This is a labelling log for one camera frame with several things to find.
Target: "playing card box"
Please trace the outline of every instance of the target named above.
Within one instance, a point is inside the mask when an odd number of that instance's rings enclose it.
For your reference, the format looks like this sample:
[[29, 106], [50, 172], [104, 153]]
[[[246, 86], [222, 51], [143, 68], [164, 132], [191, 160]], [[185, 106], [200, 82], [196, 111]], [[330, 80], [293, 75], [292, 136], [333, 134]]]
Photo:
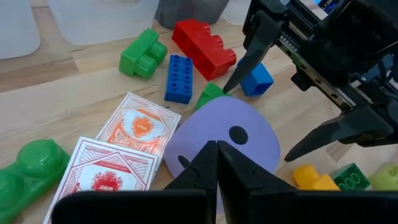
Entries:
[[47, 212], [43, 224], [63, 197], [83, 190], [149, 190], [158, 157], [81, 137]]
[[181, 115], [128, 93], [96, 139], [159, 157], [172, 137]]

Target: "purple disc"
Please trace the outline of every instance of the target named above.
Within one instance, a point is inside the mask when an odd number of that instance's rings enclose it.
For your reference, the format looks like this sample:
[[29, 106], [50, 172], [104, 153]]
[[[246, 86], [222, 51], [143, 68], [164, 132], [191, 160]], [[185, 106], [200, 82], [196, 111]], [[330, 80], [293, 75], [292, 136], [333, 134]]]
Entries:
[[[210, 140], [230, 143], [269, 172], [273, 173], [277, 168], [280, 147], [270, 124], [251, 105], [223, 96], [195, 112], [167, 144], [164, 159], [174, 178], [184, 170], [178, 156], [192, 161]], [[220, 194], [217, 210], [223, 212]]]

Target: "blue block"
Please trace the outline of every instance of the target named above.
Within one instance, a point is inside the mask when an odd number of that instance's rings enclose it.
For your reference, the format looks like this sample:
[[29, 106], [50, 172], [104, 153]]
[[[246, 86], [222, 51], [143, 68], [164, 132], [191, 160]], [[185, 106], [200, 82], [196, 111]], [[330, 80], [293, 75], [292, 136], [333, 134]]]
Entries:
[[192, 97], [192, 73], [192, 59], [171, 55], [164, 100], [189, 104]]
[[241, 82], [246, 96], [261, 96], [272, 84], [274, 84], [274, 79], [262, 63], [257, 65], [250, 75]]

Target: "red lego brick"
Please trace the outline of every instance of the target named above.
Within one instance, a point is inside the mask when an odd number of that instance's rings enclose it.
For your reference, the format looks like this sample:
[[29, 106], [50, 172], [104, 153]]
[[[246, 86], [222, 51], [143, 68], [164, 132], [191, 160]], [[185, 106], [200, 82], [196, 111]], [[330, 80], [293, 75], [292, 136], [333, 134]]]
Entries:
[[205, 22], [189, 19], [176, 23], [172, 39], [208, 81], [224, 75], [236, 63], [235, 52], [225, 50], [221, 37], [211, 35]]

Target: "green block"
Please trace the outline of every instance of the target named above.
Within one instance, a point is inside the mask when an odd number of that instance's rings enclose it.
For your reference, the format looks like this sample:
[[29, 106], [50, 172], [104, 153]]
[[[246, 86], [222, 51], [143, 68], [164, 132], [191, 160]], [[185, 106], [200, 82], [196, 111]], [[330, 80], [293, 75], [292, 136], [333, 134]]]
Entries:
[[370, 183], [355, 163], [348, 164], [330, 174], [342, 191], [365, 190]]
[[70, 156], [52, 139], [36, 140], [0, 169], [0, 223], [9, 223], [62, 178]]
[[230, 94], [224, 94], [223, 90], [212, 82], [209, 82], [206, 88], [201, 93], [198, 103], [195, 106], [195, 110], [199, 110], [203, 105], [209, 101], [214, 100], [220, 96], [231, 96]]
[[137, 74], [142, 78], [150, 78], [167, 54], [167, 47], [157, 41], [158, 38], [158, 33], [151, 28], [146, 29], [123, 50], [119, 62], [120, 72], [130, 77]]
[[398, 164], [384, 164], [369, 181], [375, 190], [398, 190]]

